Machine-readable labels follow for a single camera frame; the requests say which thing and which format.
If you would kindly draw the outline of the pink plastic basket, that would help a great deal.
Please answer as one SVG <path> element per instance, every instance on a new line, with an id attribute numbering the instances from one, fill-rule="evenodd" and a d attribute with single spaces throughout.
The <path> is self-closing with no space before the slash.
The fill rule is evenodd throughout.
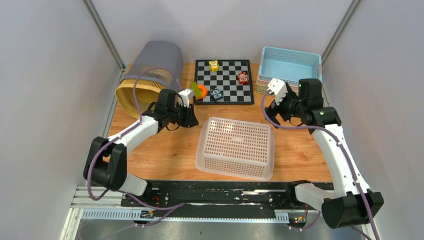
<path id="1" fill-rule="evenodd" d="M 256 78 L 256 84 L 268 85 L 269 84 L 269 81 L 268 80 L 261 80 L 260 79 L 260 76 L 258 76 Z"/>

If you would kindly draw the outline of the light blue plastic basket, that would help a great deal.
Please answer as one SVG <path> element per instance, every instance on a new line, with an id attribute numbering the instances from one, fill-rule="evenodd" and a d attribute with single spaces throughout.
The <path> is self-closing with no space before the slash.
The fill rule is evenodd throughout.
<path id="1" fill-rule="evenodd" d="M 319 54 L 265 46 L 262 49 L 258 77 L 272 78 L 297 87 L 301 79 L 322 80 L 322 57 Z"/>

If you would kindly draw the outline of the large white plastic basket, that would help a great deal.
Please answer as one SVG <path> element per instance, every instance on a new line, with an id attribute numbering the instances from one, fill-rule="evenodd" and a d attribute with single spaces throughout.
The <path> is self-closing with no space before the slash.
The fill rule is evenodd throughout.
<path id="1" fill-rule="evenodd" d="M 275 162 L 275 137 L 267 124 L 210 117 L 201 129 L 195 166 L 218 175 L 269 181 Z"/>

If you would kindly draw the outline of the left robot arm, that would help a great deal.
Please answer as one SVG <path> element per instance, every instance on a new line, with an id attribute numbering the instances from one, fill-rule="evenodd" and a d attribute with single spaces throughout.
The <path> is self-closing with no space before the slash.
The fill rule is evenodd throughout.
<path id="1" fill-rule="evenodd" d="M 141 118 L 121 132 L 107 138 L 98 136 L 91 142 L 83 177 L 89 185 L 95 184 L 110 191 L 134 195 L 140 206 L 149 206 L 153 193 L 145 179 L 128 173 L 127 158 L 138 145 L 149 137 L 168 128 L 169 124 L 191 128 L 199 124 L 191 99 L 192 89 L 176 92 L 160 91 L 157 101 L 152 102 Z"/>

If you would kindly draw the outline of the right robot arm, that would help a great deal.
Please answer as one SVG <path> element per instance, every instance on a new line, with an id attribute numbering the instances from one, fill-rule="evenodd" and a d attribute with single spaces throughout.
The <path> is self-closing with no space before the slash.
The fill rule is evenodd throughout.
<path id="1" fill-rule="evenodd" d="M 307 129 L 320 147 L 330 171 L 333 192 L 318 188 L 307 180 L 294 181 L 288 186 L 286 204 L 298 209 L 303 204 L 321 212 L 326 224 L 343 228 L 371 224 L 384 204 L 378 191 L 372 191 L 358 170 L 344 138 L 342 121 L 332 106 L 324 105 L 322 83 L 319 79 L 305 78 L 298 82 L 298 92 L 281 79 L 273 78 L 267 85 L 266 95 L 274 95 L 268 107 L 262 107 L 267 121 L 283 129 L 276 119 L 284 121 L 299 118 L 295 130 Z"/>

